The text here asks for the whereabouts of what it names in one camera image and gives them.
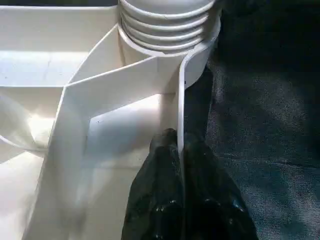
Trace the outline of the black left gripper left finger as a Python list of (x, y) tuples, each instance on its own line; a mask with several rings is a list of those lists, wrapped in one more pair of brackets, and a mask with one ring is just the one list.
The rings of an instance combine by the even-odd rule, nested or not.
[(177, 132), (155, 135), (149, 153), (132, 181), (123, 240), (179, 240), (184, 221), (183, 182)]

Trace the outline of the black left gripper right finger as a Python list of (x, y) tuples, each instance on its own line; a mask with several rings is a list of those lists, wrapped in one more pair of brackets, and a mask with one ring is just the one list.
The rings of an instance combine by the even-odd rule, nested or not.
[(186, 239), (256, 240), (241, 191), (204, 139), (184, 136)]

